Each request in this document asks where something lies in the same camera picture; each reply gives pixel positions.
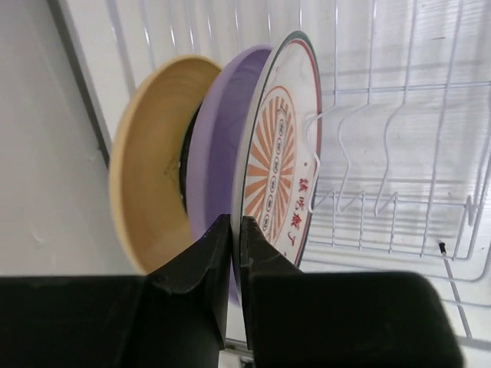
purple bowl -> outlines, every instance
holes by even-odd
[[[191,233],[201,238],[216,218],[230,213],[232,184],[242,128],[271,47],[249,48],[230,61],[213,82],[196,118],[186,171]],[[238,301],[231,272],[230,299]]]

red chinese character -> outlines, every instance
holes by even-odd
[[[301,209],[302,211],[304,210],[305,207],[305,198],[300,197],[297,199],[297,202],[295,203],[295,209]]]
[[[308,180],[307,179],[300,179],[298,184],[300,185],[300,188],[298,189],[299,192],[307,192],[307,189],[308,189]]]
[[[300,218],[300,216],[297,215],[296,213],[293,213],[292,224],[290,226],[293,226],[294,228],[299,230],[300,229],[300,222],[302,222],[302,219]]]
[[[291,236],[290,232],[288,232],[288,238],[290,239],[290,242],[292,242],[292,247],[295,246],[295,239],[297,238],[296,236]]]

sunburst pattern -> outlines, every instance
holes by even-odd
[[[245,215],[254,216],[271,244],[285,222],[296,156],[292,101],[283,89],[273,91],[257,117],[244,191]]]

yellow bowl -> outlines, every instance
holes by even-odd
[[[220,68],[178,57],[138,88],[117,128],[110,157],[110,205],[132,263],[150,273],[193,243],[179,190],[183,138]]]

dishwasher rack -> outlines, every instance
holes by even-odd
[[[312,35],[323,144],[301,268],[420,272],[461,344],[491,351],[489,2],[106,0],[104,11],[129,96],[175,55],[225,64],[287,31]],[[85,58],[80,30],[71,37]],[[90,65],[84,76],[94,82]]]

